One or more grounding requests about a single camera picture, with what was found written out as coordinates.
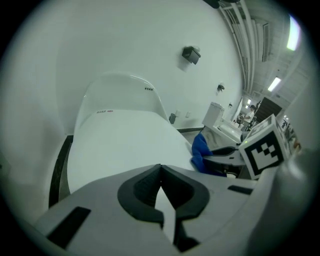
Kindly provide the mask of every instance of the black rectangular slot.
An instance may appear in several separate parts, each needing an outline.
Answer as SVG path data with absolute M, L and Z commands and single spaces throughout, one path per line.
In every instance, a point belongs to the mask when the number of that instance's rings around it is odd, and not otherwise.
M 246 188 L 246 187 L 236 186 L 236 185 L 232 185 L 232 186 L 228 187 L 228 190 L 232 190 L 232 191 L 239 192 L 239 193 L 246 194 L 246 195 L 251 195 L 251 193 L 253 191 L 252 188 Z
M 83 207 L 74 208 L 47 238 L 57 246 L 65 249 L 90 212 L 90 209 Z

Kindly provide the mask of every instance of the ceiling light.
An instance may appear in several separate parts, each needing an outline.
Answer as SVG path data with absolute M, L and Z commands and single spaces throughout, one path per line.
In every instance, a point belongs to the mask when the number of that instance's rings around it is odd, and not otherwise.
M 288 44 L 286 45 L 286 47 L 292 51 L 295 51 L 299 43 L 299 36 L 300 26 L 298 22 L 290 16 L 290 34 Z
M 272 92 L 272 91 L 274 90 L 274 88 L 276 88 L 276 86 L 277 86 L 280 82 L 281 82 L 281 79 L 278 78 L 278 77 L 276 77 L 276 78 L 273 80 L 272 84 L 269 86 L 268 91 L 269 91 L 269 92 Z

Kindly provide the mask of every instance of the person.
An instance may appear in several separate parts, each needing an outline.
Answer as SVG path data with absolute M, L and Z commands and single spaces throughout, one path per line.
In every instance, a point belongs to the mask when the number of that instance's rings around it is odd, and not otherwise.
M 241 128 L 241 131 L 245 131 L 247 129 L 247 127 L 249 126 L 249 124 L 252 121 L 252 118 L 254 118 L 255 116 L 255 110 L 256 107 L 254 105 L 250 106 L 250 112 L 248 112 L 243 118 L 242 118 L 242 122 L 243 122 L 243 127 Z

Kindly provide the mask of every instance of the wall-mounted camera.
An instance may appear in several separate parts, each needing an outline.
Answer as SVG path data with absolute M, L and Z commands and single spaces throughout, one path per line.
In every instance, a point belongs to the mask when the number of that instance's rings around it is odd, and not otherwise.
M 183 49 L 182 56 L 190 63 L 194 64 L 197 64 L 201 57 L 200 53 L 193 46 L 185 47 Z
M 222 90 L 224 90 L 224 89 L 225 89 L 225 87 L 222 85 L 222 83 L 220 83 L 220 84 L 218 85 L 217 91 L 218 91 L 218 92 L 222 92 Z

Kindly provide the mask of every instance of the blue cloth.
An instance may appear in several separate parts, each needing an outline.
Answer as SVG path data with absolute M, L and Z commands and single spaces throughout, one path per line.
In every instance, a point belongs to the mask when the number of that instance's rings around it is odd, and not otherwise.
M 225 173 L 210 170 L 204 164 L 203 157 L 213 156 L 214 154 L 209 150 L 206 139 L 201 133 L 194 138 L 191 149 L 193 155 L 191 162 L 196 166 L 200 173 L 227 177 Z

